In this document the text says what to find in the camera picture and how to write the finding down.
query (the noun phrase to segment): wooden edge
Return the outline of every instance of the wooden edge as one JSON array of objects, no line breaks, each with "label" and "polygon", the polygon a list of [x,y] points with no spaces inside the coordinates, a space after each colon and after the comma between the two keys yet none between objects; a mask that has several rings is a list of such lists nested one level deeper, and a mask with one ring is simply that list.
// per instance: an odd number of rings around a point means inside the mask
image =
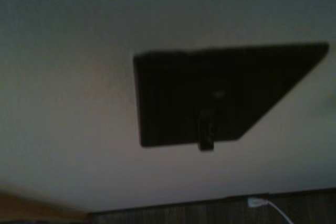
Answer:
[{"label": "wooden edge", "polygon": [[0,192],[0,221],[86,222],[85,212],[61,208]]}]

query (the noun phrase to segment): white ceiling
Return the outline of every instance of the white ceiling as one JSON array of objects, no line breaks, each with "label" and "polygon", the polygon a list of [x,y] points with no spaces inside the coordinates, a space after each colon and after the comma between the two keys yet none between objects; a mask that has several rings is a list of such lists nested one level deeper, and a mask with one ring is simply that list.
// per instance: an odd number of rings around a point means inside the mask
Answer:
[{"label": "white ceiling", "polygon": [[240,141],[141,148],[132,56],[336,38],[335,0],[0,0],[0,189],[89,211],[336,186],[336,51]]}]

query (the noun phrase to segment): black rectangular panel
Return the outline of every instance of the black rectangular panel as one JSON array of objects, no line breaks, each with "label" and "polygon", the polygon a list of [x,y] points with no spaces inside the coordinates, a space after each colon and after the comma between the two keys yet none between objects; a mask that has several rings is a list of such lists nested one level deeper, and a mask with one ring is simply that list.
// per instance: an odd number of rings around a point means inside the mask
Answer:
[{"label": "black rectangular panel", "polygon": [[316,43],[135,56],[141,145],[211,150],[241,138],[327,51]]}]

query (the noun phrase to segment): wood paneling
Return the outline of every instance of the wood paneling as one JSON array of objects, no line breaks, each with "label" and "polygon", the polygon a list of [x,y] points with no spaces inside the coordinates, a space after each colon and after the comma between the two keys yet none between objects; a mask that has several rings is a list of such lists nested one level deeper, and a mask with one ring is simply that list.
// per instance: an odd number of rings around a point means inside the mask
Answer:
[{"label": "wood paneling", "polygon": [[[295,224],[335,224],[336,193],[269,196]],[[249,208],[245,198],[93,214],[96,224],[288,224],[271,206]]]}]

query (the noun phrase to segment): white cable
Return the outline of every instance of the white cable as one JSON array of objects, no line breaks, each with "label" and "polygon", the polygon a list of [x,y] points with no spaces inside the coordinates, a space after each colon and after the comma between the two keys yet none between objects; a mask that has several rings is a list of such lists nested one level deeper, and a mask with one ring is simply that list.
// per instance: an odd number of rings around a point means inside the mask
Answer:
[{"label": "white cable", "polygon": [[281,213],[281,215],[288,221],[289,224],[294,224],[294,222],[291,221],[291,219],[289,219],[289,217],[283,212],[281,211],[280,208],[277,207],[277,205],[275,205],[272,201],[267,201],[269,205],[273,206],[279,213]]},{"label": "white cable", "polygon": [[294,222],[292,222],[291,219],[289,219],[289,217],[283,211],[281,211],[280,208],[278,208],[273,202],[269,200],[261,198],[248,198],[247,203],[249,207],[260,207],[264,205],[271,205],[288,221],[289,224],[294,224]]}]

